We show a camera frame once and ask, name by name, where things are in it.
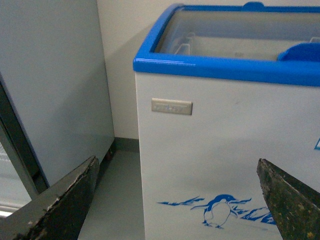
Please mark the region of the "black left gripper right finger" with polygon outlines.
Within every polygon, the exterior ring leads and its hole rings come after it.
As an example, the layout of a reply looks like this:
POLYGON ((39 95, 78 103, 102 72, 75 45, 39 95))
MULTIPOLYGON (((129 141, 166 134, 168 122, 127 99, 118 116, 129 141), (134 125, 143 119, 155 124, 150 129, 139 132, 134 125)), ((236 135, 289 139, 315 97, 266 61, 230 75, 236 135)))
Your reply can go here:
POLYGON ((284 240, 320 238, 320 193, 264 158, 257 163, 263 198, 284 240))

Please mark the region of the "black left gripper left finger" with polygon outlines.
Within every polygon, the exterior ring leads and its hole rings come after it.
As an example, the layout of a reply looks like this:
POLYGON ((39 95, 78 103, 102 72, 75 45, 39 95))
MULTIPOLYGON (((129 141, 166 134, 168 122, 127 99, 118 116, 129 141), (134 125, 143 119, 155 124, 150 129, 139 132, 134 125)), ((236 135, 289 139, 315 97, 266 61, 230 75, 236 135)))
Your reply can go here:
POLYGON ((2 240, 76 240, 90 209, 100 164, 91 156, 0 221, 2 240))

